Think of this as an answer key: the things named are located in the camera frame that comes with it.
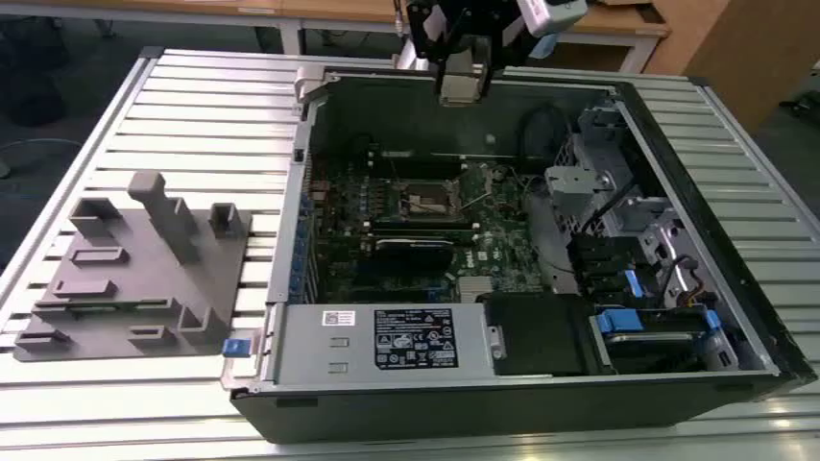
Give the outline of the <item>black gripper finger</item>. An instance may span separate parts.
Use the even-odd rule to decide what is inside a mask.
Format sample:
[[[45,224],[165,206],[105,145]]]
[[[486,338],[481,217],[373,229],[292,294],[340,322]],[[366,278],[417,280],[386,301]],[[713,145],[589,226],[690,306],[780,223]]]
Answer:
[[[477,36],[474,41],[474,62],[478,64],[477,90],[485,96],[494,74],[496,44],[492,36]]]
[[[432,48],[437,66],[436,86],[441,99],[472,98],[472,47],[461,43],[462,33],[453,28],[442,33]]]

